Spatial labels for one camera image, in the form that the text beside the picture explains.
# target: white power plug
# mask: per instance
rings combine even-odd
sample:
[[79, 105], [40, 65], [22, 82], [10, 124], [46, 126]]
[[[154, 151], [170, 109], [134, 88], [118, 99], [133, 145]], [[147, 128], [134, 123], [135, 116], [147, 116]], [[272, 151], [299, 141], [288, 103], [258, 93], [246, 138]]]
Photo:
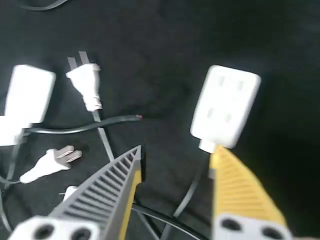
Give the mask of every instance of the white power plug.
[[218, 65], [209, 68], [190, 129], [200, 139], [200, 149], [213, 153], [216, 145], [236, 145], [260, 82], [251, 72]]
[[65, 75], [71, 80], [72, 85], [82, 95], [85, 108], [89, 112], [102, 109], [99, 96], [99, 71], [100, 67], [97, 64], [90, 63], [87, 53], [80, 51], [80, 57], [83, 65], [77, 67], [76, 59], [68, 57], [71, 71]]
[[43, 176], [48, 176], [62, 170], [69, 170], [71, 168], [69, 163], [81, 156], [82, 152], [79, 150], [75, 151], [75, 147], [70, 145], [60, 150], [54, 148], [48, 149], [46, 154], [36, 162], [35, 166], [21, 175], [19, 180], [23, 184], [28, 184]]

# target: screw hole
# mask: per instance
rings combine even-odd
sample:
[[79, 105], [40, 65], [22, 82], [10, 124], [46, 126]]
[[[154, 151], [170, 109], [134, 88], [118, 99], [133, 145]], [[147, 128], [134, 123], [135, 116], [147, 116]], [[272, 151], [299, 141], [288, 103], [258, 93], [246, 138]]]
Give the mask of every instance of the screw hole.
[[72, 234], [72, 240], [89, 240], [91, 236], [90, 230], [86, 228], [80, 228]]
[[241, 231], [242, 230], [241, 225], [238, 222], [236, 222], [235, 220], [230, 219], [230, 218], [224, 219], [221, 222], [221, 226], [223, 228], [229, 229], [231, 231]]
[[37, 240], [44, 240], [51, 236], [54, 232], [54, 226], [50, 224], [43, 225], [39, 227], [34, 234], [34, 238]]
[[265, 227], [264, 229], [262, 229], [262, 234], [270, 239], [284, 239], [282, 234], [272, 227]]

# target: black cable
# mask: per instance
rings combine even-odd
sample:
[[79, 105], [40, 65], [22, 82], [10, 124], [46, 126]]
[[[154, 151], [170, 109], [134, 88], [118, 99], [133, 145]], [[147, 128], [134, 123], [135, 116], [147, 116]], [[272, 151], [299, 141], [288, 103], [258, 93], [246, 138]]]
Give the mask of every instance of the black cable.
[[[141, 206], [140, 200], [137, 198], [137, 196], [134, 197], [134, 203]], [[151, 221], [151, 219], [148, 216], [143, 215], [140, 212], [137, 212], [141, 222], [145, 225], [145, 227], [148, 229], [154, 240], [160, 240], [161, 233], [157, 226]]]
[[22, 9], [43, 12], [43, 11], [55, 9], [55, 8], [61, 6], [62, 4], [68, 2], [69, 0], [57, 0], [54, 3], [51, 3], [47, 6], [29, 6], [29, 5], [25, 5], [25, 4], [21, 3], [19, 0], [14, 0], [14, 1], [15, 1], [16, 5]]
[[[179, 204], [179, 206], [177, 207], [177, 209], [175, 210], [173, 217], [174, 218], [178, 218], [180, 216], [180, 214], [185, 210], [185, 208], [187, 207], [188, 203], [190, 202], [192, 196], [194, 195], [197, 186], [199, 185], [201, 176], [204, 172], [204, 170], [206, 170], [208, 167], [208, 162], [205, 161], [205, 164], [200, 166], [196, 175], [194, 176], [194, 179], [189, 187], [189, 190], [186, 192], [184, 198], [182, 199], [181, 203]], [[165, 225], [161, 237], [161, 240], [166, 240], [168, 239], [169, 233], [170, 233], [170, 229], [171, 226], [170, 225]]]
[[144, 215], [147, 215], [151, 218], [157, 219], [161, 222], [164, 222], [165, 224], [169, 224], [172, 227], [184, 232], [185, 234], [188, 234], [189, 236], [191, 236], [192, 238], [194, 238], [196, 240], [209, 240], [204, 235], [202, 235], [200, 232], [192, 229], [191, 227], [179, 222], [178, 220], [176, 220], [172, 217], [164, 215], [164, 214], [157, 212], [155, 210], [152, 210], [148, 207], [140, 206], [136, 203], [133, 203], [132, 210], [139, 212], [139, 213], [142, 213]]
[[65, 135], [65, 134], [77, 134], [88, 130], [93, 130], [96, 128], [101, 128], [107, 125], [118, 124], [123, 122], [134, 122], [140, 121], [142, 119], [141, 115], [127, 115], [127, 116], [114, 116], [102, 120], [101, 122], [94, 122], [89, 125], [79, 126], [70, 129], [46, 129], [41, 127], [32, 127], [26, 129], [26, 133], [34, 134], [53, 134], [53, 135]]
[[3, 222], [4, 227], [6, 228], [6, 230], [7, 230], [9, 233], [11, 233], [13, 227], [12, 227], [11, 224], [9, 223], [7, 214], [6, 214], [6, 212], [5, 212], [5, 208], [4, 208], [4, 203], [3, 203], [3, 200], [2, 200], [2, 196], [0, 196], [0, 216], [1, 216], [1, 220], [2, 220], [2, 222]]
[[12, 232], [13, 227], [11, 226], [11, 224], [8, 220], [7, 214], [5, 212], [3, 198], [5, 197], [6, 193], [9, 191], [10, 186], [20, 183], [20, 181], [10, 181], [10, 180], [12, 179], [12, 177], [14, 176], [14, 173], [15, 173], [18, 155], [19, 155], [20, 148], [22, 145], [23, 137], [24, 137], [24, 131], [22, 130], [21, 134], [19, 135], [19, 137], [17, 139], [17, 144], [14, 145], [13, 149], [12, 149], [12, 153], [11, 153], [11, 157], [10, 157], [10, 165], [9, 165], [8, 173], [6, 175], [6, 179], [4, 179], [2, 176], [0, 176], [0, 182], [5, 184], [3, 191], [0, 189], [0, 192], [1, 192], [1, 194], [0, 194], [0, 216], [1, 216], [1, 220], [3, 222], [4, 227], [7, 229], [7, 231], [9, 233]]

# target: power cord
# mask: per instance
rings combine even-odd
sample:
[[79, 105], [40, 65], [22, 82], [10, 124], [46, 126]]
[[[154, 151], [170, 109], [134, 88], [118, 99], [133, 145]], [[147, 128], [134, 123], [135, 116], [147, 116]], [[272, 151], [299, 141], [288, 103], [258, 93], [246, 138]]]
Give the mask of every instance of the power cord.
[[136, 211], [138, 213], [147, 215], [151, 218], [157, 219], [165, 224], [169, 224], [172, 227], [180, 230], [181, 232], [184, 232], [185, 234], [188, 234], [190, 237], [196, 239], [196, 240], [209, 240], [208, 238], [206, 238], [204, 235], [202, 235], [201, 233], [199, 233], [198, 231], [192, 229], [191, 227], [179, 222], [178, 220], [176, 220], [175, 218], [166, 216], [160, 212], [157, 212], [155, 210], [152, 210], [148, 207], [145, 206], [141, 206], [138, 205], [136, 203], [132, 204], [132, 210]]
[[55, 8], [61, 6], [62, 4], [68, 2], [69, 0], [57, 0], [54, 3], [51, 3], [47, 6], [29, 6], [29, 5], [25, 5], [25, 4], [21, 3], [19, 0], [14, 0], [14, 1], [15, 1], [16, 5], [22, 9], [36, 11], [36, 12], [43, 12], [43, 11], [55, 9]]
[[[197, 171], [197, 173], [194, 176], [194, 179], [188, 189], [188, 191], [186, 192], [184, 198], [182, 199], [181, 203], [179, 204], [179, 206], [177, 207], [177, 209], [175, 210], [173, 217], [176, 219], [180, 216], [180, 214], [185, 210], [185, 208], [187, 207], [187, 205], [189, 204], [192, 196], [194, 195], [197, 186], [199, 185], [199, 182], [201, 180], [201, 176], [204, 172], [204, 170], [206, 170], [208, 168], [208, 161], [205, 161], [204, 165], [201, 165]], [[160, 240], [167, 240], [169, 233], [170, 233], [170, 229], [171, 226], [170, 225], [165, 225], [162, 234], [161, 234], [161, 238]]]
[[142, 120], [141, 115], [127, 115], [127, 116], [114, 116], [102, 120], [101, 122], [94, 122], [89, 125], [79, 126], [70, 129], [47, 129], [41, 127], [32, 127], [25, 130], [26, 133], [34, 134], [53, 134], [53, 135], [65, 135], [65, 134], [77, 134], [96, 128], [101, 128], [108, 125], [123, 123], [123, 122], [135, 122]]

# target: white plastic plug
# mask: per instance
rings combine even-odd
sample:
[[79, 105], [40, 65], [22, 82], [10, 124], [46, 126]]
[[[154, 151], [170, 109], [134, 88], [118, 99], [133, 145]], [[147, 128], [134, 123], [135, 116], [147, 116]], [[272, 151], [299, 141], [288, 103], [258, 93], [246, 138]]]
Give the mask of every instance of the white plastic plug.
[[78, 187], [77, 186], [68, 186], [65, 190], [65, 194], [63, 197], [63, 202], [67, 200], [75, 191], [77, 191]]
[[20, 177], [23, 184], [31, 183], [38, 178], [57, 173], [61, 170], [69, 170], [70, 162], [80, 158], [82, 152], [73, 146], [65, 146], [64, 148], [48, 149], [46, 155], [42, 156], [35, 166]]
[[74, 69], [66, 73], [66, 76], [82, 95], [85, 108], [89, 112], [94, 112], [98, 109], [102, 109], [98, 93], [100, 84], [100, 67], [97, 64], [89, 63], [86, 52], [80, 52], [80, 56], [82, 58], [82, 62], [85, 64], [77, 67], [76, 59], [74, 57], [69, 57], [69, 64], [71, 68]]
[[213, 153], [216, 145], [236, 145], [260, 82], [251, 72], [218, 65], [209, 68], [190, 128], [200, 139], [200, 149]]
[[4, 115], [20, 128], [44, 120], [56, 80], [53, 72], [30, 65], [13, 68]]

